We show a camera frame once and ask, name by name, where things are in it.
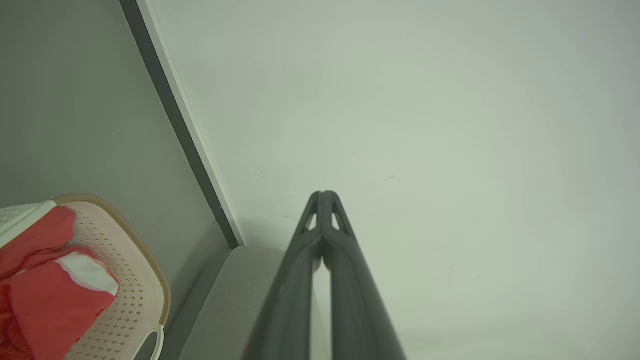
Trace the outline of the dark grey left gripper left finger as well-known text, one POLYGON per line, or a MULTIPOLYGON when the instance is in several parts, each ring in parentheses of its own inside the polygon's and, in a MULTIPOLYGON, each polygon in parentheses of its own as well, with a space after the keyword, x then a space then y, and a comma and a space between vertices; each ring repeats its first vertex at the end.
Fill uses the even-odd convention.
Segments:
POLYGON ((320 192, 311 194, 295 228, 257 322, 242 354, 244 360, 309 360, 314 264, 321 234, 312 227, 320 192))

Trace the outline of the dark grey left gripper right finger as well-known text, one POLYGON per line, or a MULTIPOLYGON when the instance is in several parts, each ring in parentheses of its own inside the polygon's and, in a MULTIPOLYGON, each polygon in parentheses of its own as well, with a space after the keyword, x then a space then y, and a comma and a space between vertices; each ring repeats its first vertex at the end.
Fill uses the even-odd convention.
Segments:
POLYGON ((334 360, 406 355, 338 194, 322 193, 323 260, 330 271, 334 360))

